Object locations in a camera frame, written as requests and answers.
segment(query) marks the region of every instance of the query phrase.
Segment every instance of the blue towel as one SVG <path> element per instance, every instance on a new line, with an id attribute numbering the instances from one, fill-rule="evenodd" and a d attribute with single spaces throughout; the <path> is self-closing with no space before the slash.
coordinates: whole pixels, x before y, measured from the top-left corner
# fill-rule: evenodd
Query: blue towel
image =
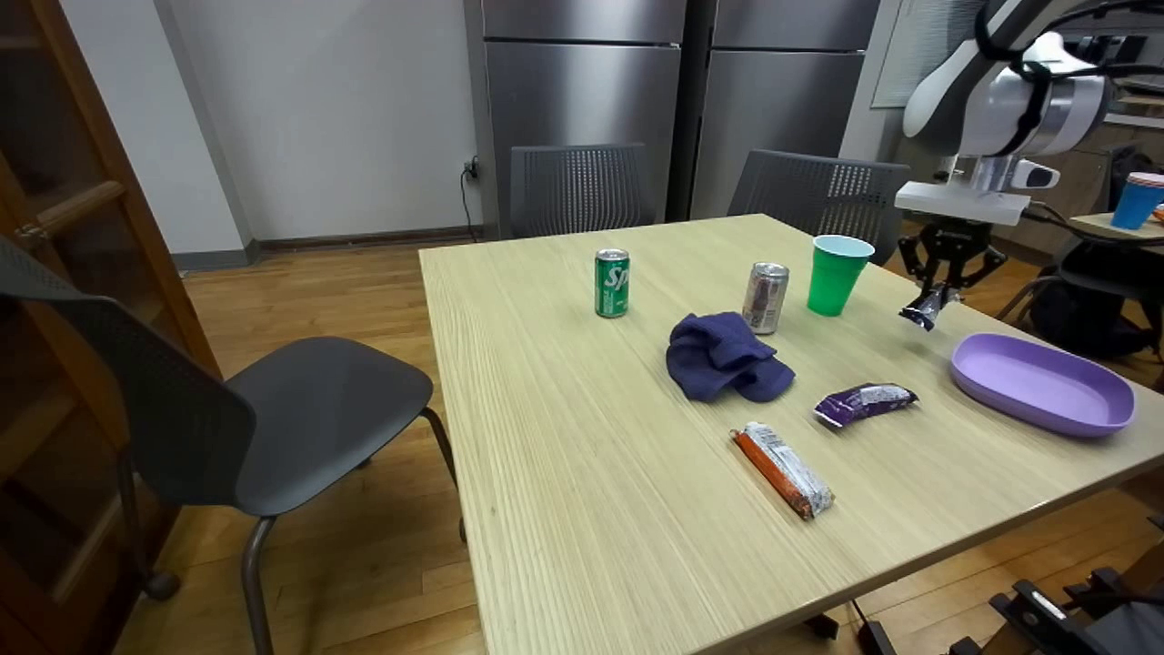
<path id="1" fill-rule="evenodd" d="M 691 402 L 716 402 L 728 390 L 768 403 L 795 385 L 795 369 L 776 360 L 768 343 L 757 343 L 739 312 L 688 312 L 665 345 L 665 372 Z"/>

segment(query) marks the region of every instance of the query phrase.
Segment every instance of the wooden floor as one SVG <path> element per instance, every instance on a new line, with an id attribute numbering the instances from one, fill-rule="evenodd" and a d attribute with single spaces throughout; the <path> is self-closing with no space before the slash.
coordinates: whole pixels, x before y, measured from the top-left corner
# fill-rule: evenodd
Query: wooden floor
<path id="1" fill-rule="evenodd" d="M 273 248 L 247 270 L 190 272 L 185 289 L 222 372 L 236 372 L 302 337 L 348 337 L 391 351 L 438 380 L 420 248 L 456 237 L 392 237 L 363 243 Z M 980 311 L 1006 306 L 1030 265 L 1008 265 L 969 295 Z M 1155 383 L 1161 364 L 1121 369 Z M 859 607 L 882 620 L 906 655 L 947 652 L 958 639 L 986 640 L 999 620 L 990 596 L 1014 578 L 1058 595 L 1090 569 L 1124 569 L 1155 542 L 1146 506 L 1109 488 L 1012 528 L 974 551 L 899 578 Z M 247 652 L 236 562 L 247 522 L 228 511 L 185 511 L 163 551 L 181 577 L 168 606 L 139 601 L 118 643 L 120 655 Z M 460 499 L 425 426 L 416 426 L 370 471 L 276 525 L 266 551 L 266 595 L 276 652 L 484 652 L 468 551 L 460 539 Z M 843 633 L 833 643 L 805 631 L 757 633 L 732 652 L 859 652 L 854 611 L 831 611 Z"/>

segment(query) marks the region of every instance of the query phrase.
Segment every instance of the refrigerator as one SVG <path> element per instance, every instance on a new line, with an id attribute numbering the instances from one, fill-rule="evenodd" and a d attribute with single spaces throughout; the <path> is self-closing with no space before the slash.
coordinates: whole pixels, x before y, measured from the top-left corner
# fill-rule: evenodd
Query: refrigerator
<path id="1" fill-rule="evenodd" d="M 837 156 L 882 0 L 691 0 L 672 216 L 723 216 L 750 151 Z"/>
<path id="2" fill-rule="evenodd" d="M 514 233 L 514 156 L 544 145 L 638 151 L 665 220 L 683 14 L 688 0 L 466 0 L 489 233 Z"/>

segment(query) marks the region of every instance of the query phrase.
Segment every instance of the green soda can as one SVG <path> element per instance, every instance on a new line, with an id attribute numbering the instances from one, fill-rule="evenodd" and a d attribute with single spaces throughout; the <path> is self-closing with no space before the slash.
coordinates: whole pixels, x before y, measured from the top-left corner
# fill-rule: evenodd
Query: green soda can
<path id="1" fill-rule="evenodd" d="M 631 250 L 599 248 L 593 254 L 593 312 L 625 318 L 631 311 Z"/>

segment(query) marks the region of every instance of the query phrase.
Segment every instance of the purple tray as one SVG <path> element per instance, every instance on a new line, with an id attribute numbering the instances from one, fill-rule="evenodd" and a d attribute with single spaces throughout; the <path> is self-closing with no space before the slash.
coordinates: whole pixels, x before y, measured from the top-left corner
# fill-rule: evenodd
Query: purple tray
<path id="1" fill-rule="evenodd" d="M 1086 442 L 1112 436 L 1135 417 L 1135 392 L 1112 372 L 1008 337 L 966 338 L 953 383 L 996 411 Z"/>

